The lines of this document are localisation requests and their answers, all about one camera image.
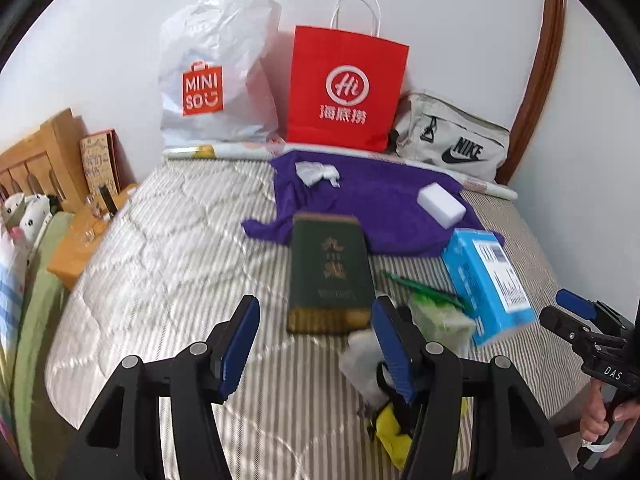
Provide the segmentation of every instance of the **black logo on bag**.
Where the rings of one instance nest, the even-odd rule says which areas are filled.
[[[482,162],[486,159],[478,158],[484,148],[465,137],[460,137],[455,146],[442,154],[442,161],[447,164],[461,164],[462,162]]]
[[[434,134],[436,133],[437,129],[438,129],[438,121],[436,120],[435,117],[432,117],[431,124],[425,127],[425,129],[420,134],[420,140],[424,140],[430,144],[433,144]]]

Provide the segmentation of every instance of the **dark green book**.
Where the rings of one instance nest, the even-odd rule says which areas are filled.
[[[287,330],[340,334],[366,328],[374,299],[358,219],[320,213],[294,215]]]

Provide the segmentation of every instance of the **human hand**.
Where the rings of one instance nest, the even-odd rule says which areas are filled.
[[[595,442],[598,437],[603,436],[609,430],[609,425],[604,420],[607,410],[602,399],[602,385],[604,383],[597,379],[591,379],[587,402],[582,407],[582,418],[580,419],[580,432],[582,438],[589,442]],[[637,399],[620,404],[613,412],[613,420],[625,421],[609,448],[603,453],[603,458],[608,458],[617,454],[625,445],[628,436],[631,434],[636,422],[640,417],[640,403]]]

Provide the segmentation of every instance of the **nike swoosh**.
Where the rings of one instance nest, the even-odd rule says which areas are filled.
[[[486,162],[485,158],[457,158],[451,154],[451,148],[448,148],[446,152],[442,153],[442,161],[447,164],[462,164],[464,162]]]

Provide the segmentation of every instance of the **metal screw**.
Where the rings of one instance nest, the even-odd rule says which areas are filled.
[[[424,348],[428,353],[433,355],[442,354],[444,352],[444,347],[436,341],[429,341]]]
[[[137,364],[138,358],[135,355],[128,355],[122,360],[122,367],[126,368],[127,370],[129,368],[133,368]]]
[[[505,370],[511,366],[511,361],[508,357],[504,355],[498,355],[495,358],[495,365],[498,368],[504,368]]]
[[[189,352],[191,352],[193,355],[201,355],[204,354],[204,352],[206,352],[208,348],[209,347],[206,343],[199,341],[189,347]]]

